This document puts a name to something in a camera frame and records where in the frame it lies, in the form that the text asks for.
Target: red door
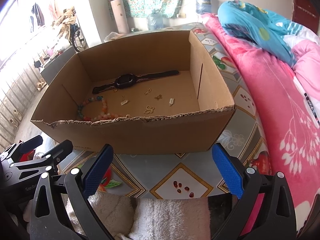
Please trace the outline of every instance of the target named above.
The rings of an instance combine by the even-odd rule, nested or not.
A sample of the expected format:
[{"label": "red door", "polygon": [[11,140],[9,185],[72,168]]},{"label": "red door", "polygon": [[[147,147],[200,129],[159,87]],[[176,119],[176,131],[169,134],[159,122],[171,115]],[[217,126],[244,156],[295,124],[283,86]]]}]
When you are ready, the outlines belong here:
[{"label": "red door", "polygon": [[318,33],[319,14],[309,0],[294,0],[292,21]]}]

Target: gold charm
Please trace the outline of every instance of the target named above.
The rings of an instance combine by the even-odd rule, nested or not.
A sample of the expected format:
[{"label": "gold charm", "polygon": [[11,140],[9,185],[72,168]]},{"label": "gold charm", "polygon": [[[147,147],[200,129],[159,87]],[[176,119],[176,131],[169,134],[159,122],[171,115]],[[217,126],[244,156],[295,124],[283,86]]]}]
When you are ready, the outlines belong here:
[{"label": "gold charm", "polygon": [[174,104],[174,98],[170,98],[169,106],[172,106],[173,104]]},{"label": "gold charm", "polygon": [[146,109],[146,111],[144,111],[144,113],[145,114],[152,114],[154,109],[155,108],[152,106],[147,106],[147,109]]},{"label": "gold charm", "polygon": [[146,92],[144,92],[144,94],[147,95],[147,94],[150,93],[150,92],[151,92],[151,89],[148,88],[148,90],[147,90]]},{"label": "gold charm", "polygon": [[126,104],[126,103],[129,102],[129,100],[125,100],[125,99],[124,99],[124,96],[122,96],[122,99],[123,99],[123,101],[121,102],[121,106],[123,106],[124,104]]},{"label": "gold charm", "polygon": [[162,98],[162,95],[155,97],[155,99],[157,99],[157,100],[160,100],[161,98]]}]

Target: cardboard box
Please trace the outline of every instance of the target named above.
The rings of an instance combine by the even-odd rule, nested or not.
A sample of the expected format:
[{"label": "cardboard box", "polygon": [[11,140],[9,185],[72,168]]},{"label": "cardboard box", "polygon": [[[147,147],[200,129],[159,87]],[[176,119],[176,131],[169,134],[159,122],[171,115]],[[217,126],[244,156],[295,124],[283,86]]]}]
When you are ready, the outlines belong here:
[{"label": "cardboard box", "polygon": [[[179,70],[177,76],[138,82],[98,95],[115,120],[82,122],[78,105],[92,88],[117,77]],[[121,106],[125,99],[129,103]],[[146,106],[154,107],[144,114]],[[74,55],[44,93],[32,123],[58,142],[99,151],[105,143],[117,154],[174,154],[208,150],[235,111],[227,85],[209,53],[191,31],[139,34],[110,41]],[[102,104],[88,104],[83,114],[98,116]]]}]

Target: watch face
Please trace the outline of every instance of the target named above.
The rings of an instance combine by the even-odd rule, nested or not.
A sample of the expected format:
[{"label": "watch face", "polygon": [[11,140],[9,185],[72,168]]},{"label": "watch face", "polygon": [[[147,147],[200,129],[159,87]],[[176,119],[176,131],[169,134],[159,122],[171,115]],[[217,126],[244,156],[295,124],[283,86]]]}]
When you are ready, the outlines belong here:
[{"label": "watch face", "polygon": [[122,75],[122,76],[118,77],[117,83],[119,85],[124,84],[124,83],[130,83],[130,82],[132,82],[132,78],[133,78],[132,74]]}]

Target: black watch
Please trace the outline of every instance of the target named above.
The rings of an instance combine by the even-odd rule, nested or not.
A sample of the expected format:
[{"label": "black watch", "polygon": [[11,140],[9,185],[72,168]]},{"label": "black watch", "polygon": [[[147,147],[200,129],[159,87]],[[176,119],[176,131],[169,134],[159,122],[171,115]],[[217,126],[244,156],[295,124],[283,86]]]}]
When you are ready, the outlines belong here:
[{"label": "black watch", "polygon": [[176,76],[178,74],[179,74],[178,70],[171,70],[171,71],[153,73],[153,74],[147,74],[147,75],[141,75],[141,76],[136,76],[134,74],[125,74],[118,77],[113,83],[102,85],[100,87],[94,87],[92,90],[92,93],[98,94],[102,91],[105,91],[111,88],[118,88],[118,89],[128,88],[133,86],[136,82],[139,82],[139,81]]}]

